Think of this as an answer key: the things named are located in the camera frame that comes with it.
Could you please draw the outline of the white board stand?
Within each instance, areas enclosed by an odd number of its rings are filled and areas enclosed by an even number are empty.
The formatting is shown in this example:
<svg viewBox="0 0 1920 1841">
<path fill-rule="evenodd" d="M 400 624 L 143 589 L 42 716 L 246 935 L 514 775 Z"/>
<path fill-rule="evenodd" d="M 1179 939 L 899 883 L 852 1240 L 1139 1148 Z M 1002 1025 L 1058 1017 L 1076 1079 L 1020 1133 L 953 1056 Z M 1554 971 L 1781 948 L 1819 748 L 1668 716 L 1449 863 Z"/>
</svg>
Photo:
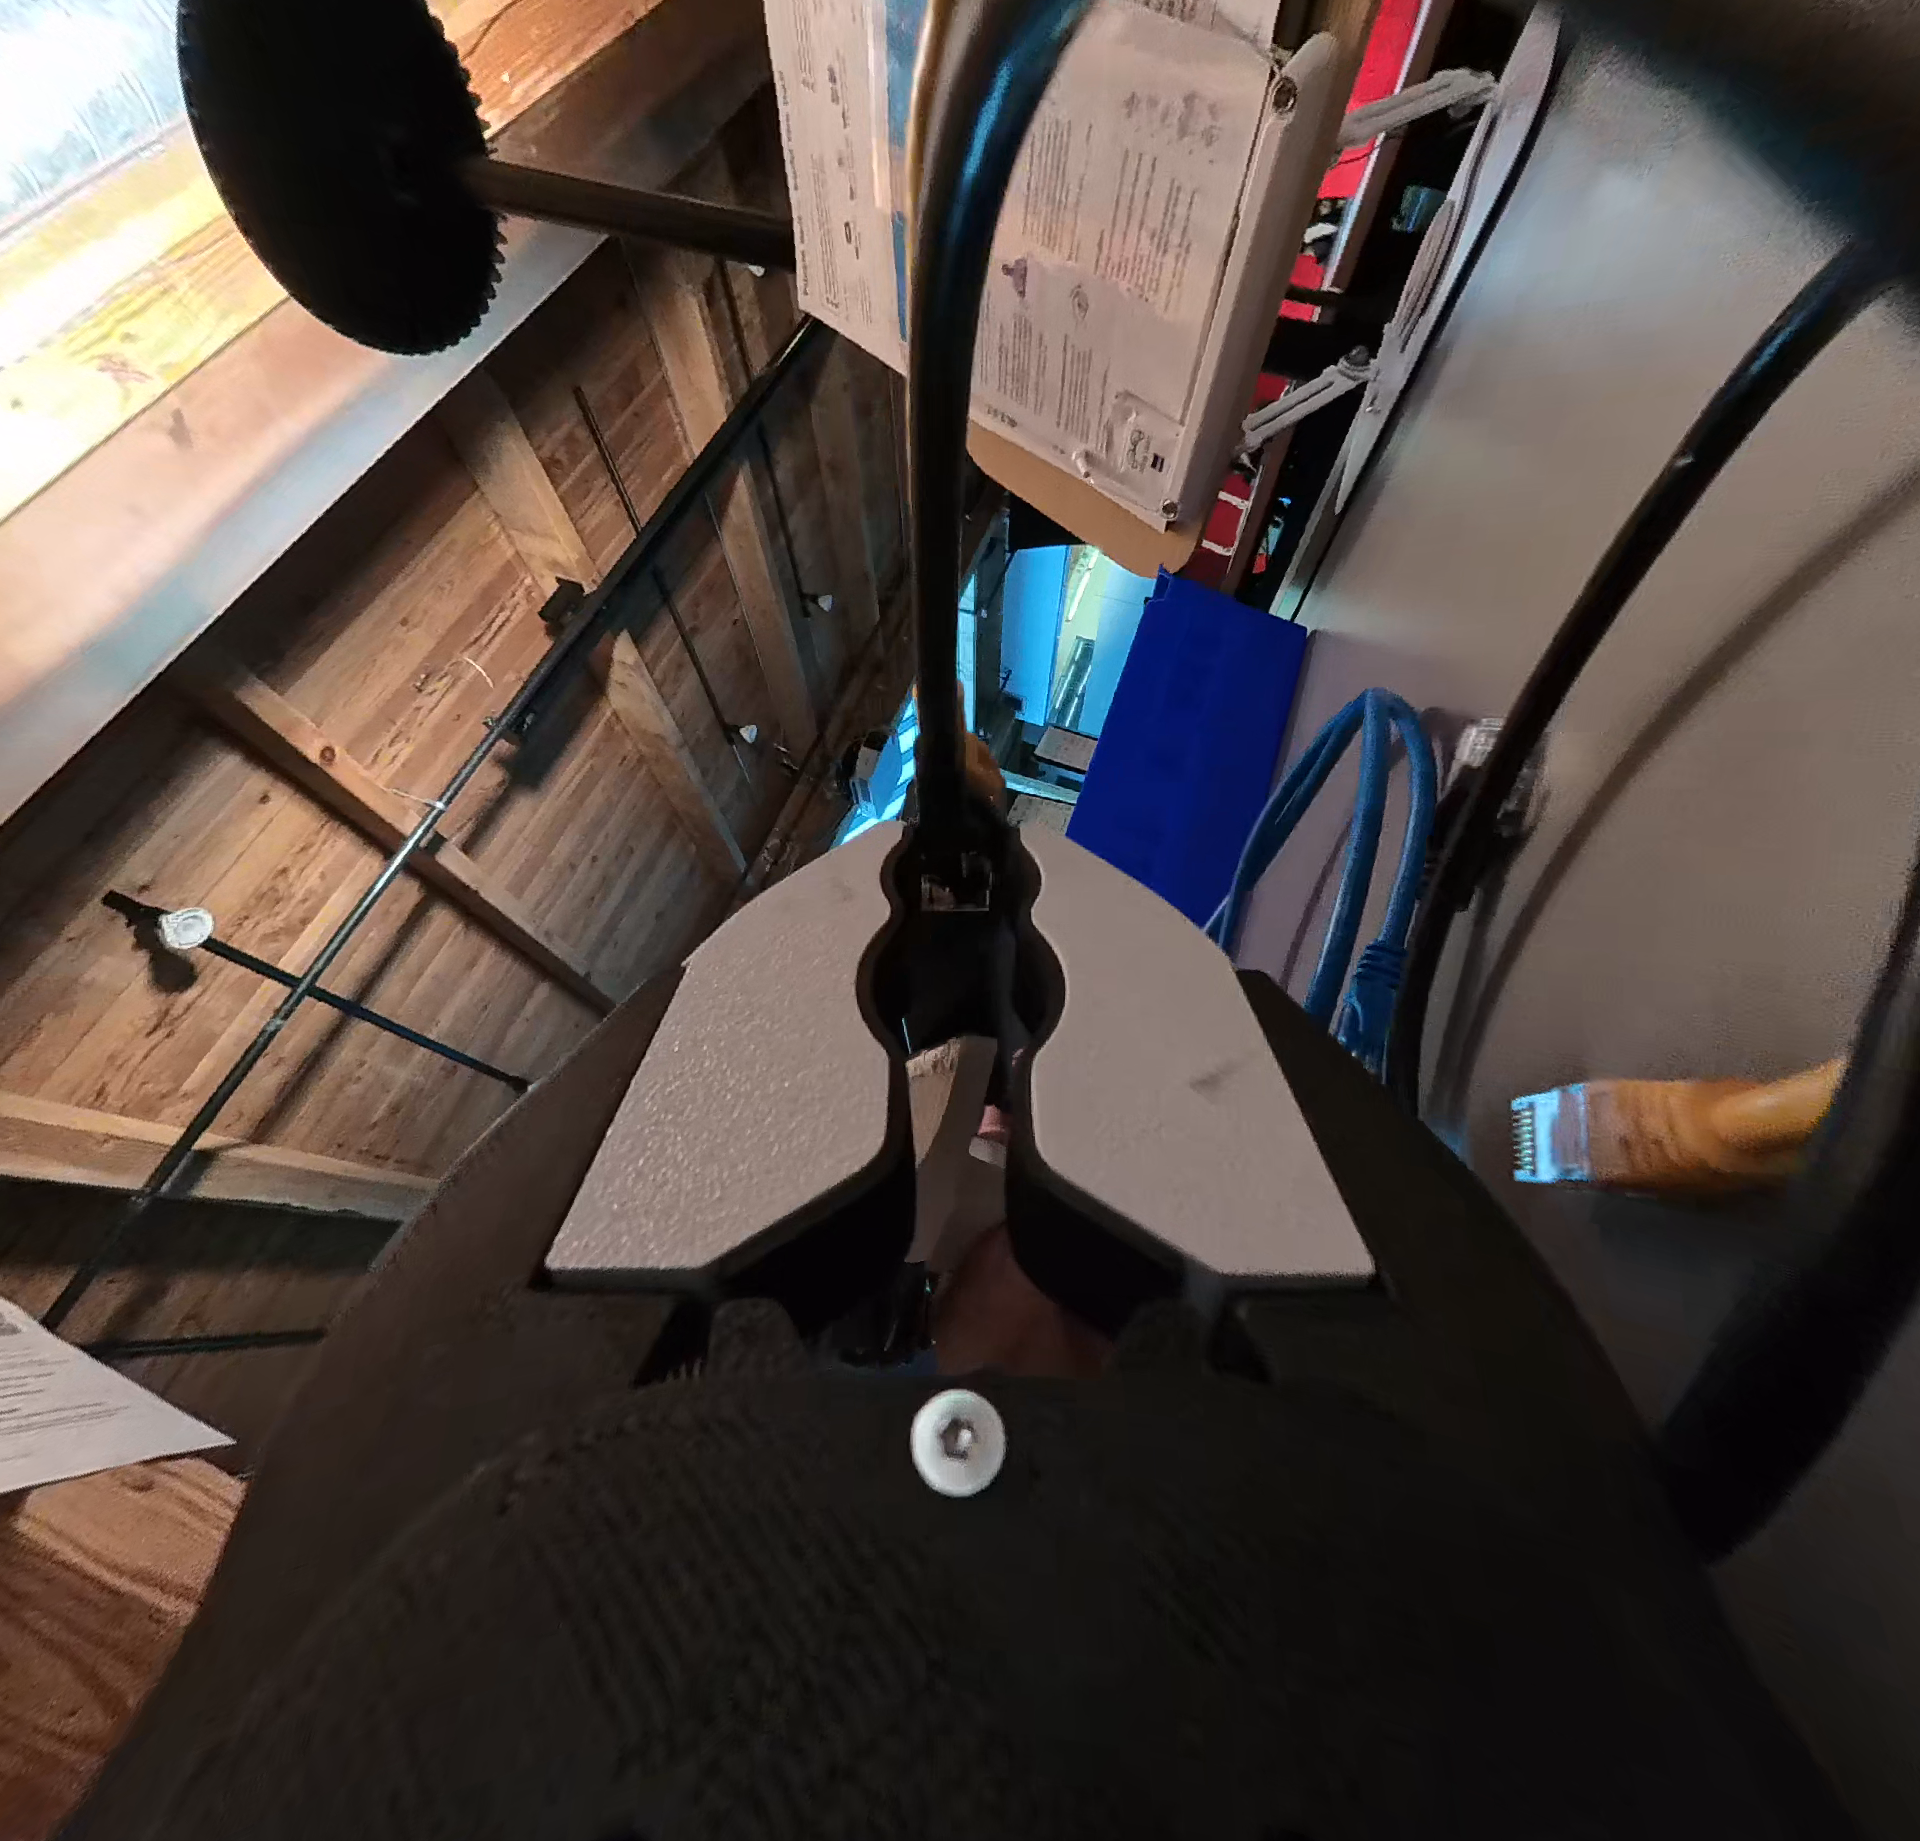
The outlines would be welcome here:
<svg viewBox="0 0 1920 1841">
<path fill-rule="evenodd" d="M 1241 423 L 1241 456 L 1265 456 L 1286 430 L 1357 395 L 1357 418 L 1331 463 L 1331 497 L 1317 517 L 1335 526 L 1388 446 L 1402 402 L 1504 211 L 1519 174 L 1562 75 L 1562 15 L 1534 7 L 1504 67 L 1443 67 L 1395 92 L 1359 105 L 1339 127 L 1345 148 L 1385 148 L 1441 120 L 1468 127 L 1462 162 L 1419 228 L 1419 249 L 1389 312 L 1368 325 L 1368 340 L 1320 352 L 1309 380 L 1265 402 Z"/>
</svg>

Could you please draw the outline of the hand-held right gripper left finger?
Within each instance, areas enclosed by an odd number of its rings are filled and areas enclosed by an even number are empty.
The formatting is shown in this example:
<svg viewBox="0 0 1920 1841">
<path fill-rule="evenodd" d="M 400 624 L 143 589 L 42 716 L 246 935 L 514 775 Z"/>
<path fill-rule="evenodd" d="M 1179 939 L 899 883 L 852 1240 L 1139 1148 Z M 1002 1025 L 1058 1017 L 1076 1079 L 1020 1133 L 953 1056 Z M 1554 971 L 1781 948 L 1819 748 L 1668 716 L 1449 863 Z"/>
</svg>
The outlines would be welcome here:
<svg viewBox="0 0 1920 1841">
<path fill-rule="evenodd" d="M 686 958 L 544 1249 L 553 1290 L 773 1300 L 820 1334 L 898 1276 L 916 1157 L 873 987 L 898 848 L 899 824 L 831 848 Z"/>
</svg>

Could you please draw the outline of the black network splitter box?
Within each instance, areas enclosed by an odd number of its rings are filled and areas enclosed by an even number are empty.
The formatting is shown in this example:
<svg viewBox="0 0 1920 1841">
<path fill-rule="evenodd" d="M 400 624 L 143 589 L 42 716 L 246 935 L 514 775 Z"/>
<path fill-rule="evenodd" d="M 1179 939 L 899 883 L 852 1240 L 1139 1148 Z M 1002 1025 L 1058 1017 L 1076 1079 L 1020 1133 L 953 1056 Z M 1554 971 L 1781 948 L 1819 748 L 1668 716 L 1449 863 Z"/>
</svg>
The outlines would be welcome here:
<svg viewBox="0 0 1920 1841">
<path fill-rule="evenodd" d="M 1022 827 L 1002 822 L 946 900 L 918 852 L 918 833 L 906 836 L 893 863 L 899 928 L 881 949 L 881 982 L 893 996 L 889 1023 L 906 1056 L 953 1038 L 989 1038 L 1016 1053 L 1055 1027 L 1061 971 L 1033 924 L 1040 880 Z"/>
</svg>

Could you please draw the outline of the white printed paper sheet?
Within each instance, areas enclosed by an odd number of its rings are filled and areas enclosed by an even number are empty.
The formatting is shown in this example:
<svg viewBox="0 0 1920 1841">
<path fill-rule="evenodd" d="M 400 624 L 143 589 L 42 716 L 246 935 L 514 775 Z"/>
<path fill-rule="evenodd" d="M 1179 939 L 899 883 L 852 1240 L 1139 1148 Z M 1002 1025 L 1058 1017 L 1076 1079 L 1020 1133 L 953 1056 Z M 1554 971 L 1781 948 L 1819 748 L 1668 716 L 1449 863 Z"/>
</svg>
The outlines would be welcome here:
<svg viewBox="0 0 1920 1841">
<path fill-rule="evenodd" d="M 225 1444 L 3 1300 L 3 1496 Z"/>
</svg>

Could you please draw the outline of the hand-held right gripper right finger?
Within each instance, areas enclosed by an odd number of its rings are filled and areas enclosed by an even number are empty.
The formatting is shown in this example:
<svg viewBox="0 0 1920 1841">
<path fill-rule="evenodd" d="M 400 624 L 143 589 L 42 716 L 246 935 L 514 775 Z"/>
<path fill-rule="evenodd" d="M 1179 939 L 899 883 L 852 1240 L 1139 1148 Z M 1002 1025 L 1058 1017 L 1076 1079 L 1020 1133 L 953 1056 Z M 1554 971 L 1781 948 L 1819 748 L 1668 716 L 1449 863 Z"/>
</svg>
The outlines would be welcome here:
<svg viewBox="0 0 1920 1841">
<path fill-rule="evenodd" d="M 1022 836 L 1039 1011 L 1005 1145 L 1022 1274 L 1114 1339 L 1159 1303 L 1363 1294 L 1378 1264 L 1211 939 L 1087 848 Z"/>
</svg>

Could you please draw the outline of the silver air duct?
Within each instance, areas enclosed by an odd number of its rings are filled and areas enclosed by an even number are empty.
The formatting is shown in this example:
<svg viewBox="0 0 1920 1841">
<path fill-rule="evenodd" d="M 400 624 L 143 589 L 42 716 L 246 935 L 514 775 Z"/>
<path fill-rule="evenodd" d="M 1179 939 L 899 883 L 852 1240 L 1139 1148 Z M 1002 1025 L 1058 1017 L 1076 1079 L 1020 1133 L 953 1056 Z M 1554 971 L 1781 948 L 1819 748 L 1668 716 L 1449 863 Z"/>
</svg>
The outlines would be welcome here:
<svg viewBox="0 0 1920 1841">
<path fill-rule="evenodd" d="M 3 234 L 179 120 L 178 0 L 3 0 Z"/>
</svg>

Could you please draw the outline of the instruction sheet on stand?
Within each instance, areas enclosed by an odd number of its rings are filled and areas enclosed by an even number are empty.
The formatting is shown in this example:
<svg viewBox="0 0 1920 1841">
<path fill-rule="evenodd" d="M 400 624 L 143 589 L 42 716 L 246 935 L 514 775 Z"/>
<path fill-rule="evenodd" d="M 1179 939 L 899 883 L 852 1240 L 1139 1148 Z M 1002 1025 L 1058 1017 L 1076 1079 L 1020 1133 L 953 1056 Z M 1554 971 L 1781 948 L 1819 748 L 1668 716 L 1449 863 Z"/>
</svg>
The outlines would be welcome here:
<svg viewBox="0 0 1920 1841">
<path fill-rule="evenodd" d="M 797 305 L 906 374 L 906 125 L 927 0 L 760 0 Z M 1238 446 L 1238 328 L 1301 230 L 1339 44 L 1285 0 L 1095 0 L 1022 136 L 972 346 L 972 423 L 1148 526 Z"/>
</svg>

